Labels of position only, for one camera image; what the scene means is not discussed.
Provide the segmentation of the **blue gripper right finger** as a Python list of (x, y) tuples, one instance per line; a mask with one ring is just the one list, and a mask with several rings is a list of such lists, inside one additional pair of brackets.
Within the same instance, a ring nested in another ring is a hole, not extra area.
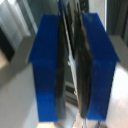
[(97, 13), (75, 14), (74, 57), (80, 115), (105, 121), (119, 57)]

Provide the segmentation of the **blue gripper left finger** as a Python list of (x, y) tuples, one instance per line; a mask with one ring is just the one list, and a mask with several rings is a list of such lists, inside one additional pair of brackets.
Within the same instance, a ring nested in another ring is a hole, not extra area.
[(65, 118), (65, 35), (58, 15), (43, 15), (32, 46), (38, 117), (40, 122)]

